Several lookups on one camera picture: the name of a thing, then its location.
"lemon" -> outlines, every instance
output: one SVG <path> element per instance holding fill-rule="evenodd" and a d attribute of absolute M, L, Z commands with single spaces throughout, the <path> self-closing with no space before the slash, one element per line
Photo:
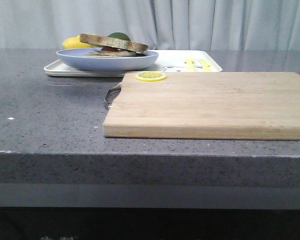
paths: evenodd
<path fill-rule="evenodd" d="M 91 45 L 80 41 L 80 35 L 75 37 L 69 37 L 62 43 L 63 49 L 78 49 L 78 48 L 93 48 L 98 47 L 96 45 Z"/>
<path fill-rule="evenodd" d="M 167 75 L 159 71 L 144 71 L 137 73 L 135 78 L 140 81 L 155 82 L 166 79 Z"/>

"white curtain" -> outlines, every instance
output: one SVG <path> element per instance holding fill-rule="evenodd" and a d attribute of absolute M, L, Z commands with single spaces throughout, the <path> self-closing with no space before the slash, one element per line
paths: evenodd
<path fill-rule="evenodd" d="M 0 48 L 113 32 L 161 50 L 300 50 L 300 0 L 0 0 Z"/>

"wooden cutting board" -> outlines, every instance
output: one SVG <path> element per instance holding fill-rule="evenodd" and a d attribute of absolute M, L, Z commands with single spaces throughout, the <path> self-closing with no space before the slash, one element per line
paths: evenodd
<path fill-rule="evenodd" d="M 106 137 L 300 140 L 295 72 L 126 73 L 103 123 Z"/>

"speckled stone surface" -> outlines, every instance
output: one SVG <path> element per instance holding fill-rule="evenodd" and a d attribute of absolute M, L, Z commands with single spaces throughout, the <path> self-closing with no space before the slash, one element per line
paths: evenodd
<path fill-rule="evenodd" d="M 209 54 L 225 72 L 300 73 L 300 51 Z M 0 183 L 300 187 L 300 141 L 105 138 L 121 79 L 48 76 L 56 59 L 0 49 Z"/>

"yellow fork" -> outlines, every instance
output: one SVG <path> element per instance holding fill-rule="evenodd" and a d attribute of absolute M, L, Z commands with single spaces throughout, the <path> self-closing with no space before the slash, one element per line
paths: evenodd
<path fill-rule="evenodd" d="M 211 66 L 210 62 L 208 62 L 207 60 L 204 60 L 204 59 L 199 59 L 199 62 L 202 66 L 202 72 L 212 72 L 211 68 L 210 68 L 210 66 Z"/>
<path fill-rule="evenodd" d="M 195 72 L 196 71 L 196 67 L 194 65 L 195 59 L 192 56 L 186 56 L 184 58 L 184 62 L 185 62 L 185 71 L 186 72 Z"/>

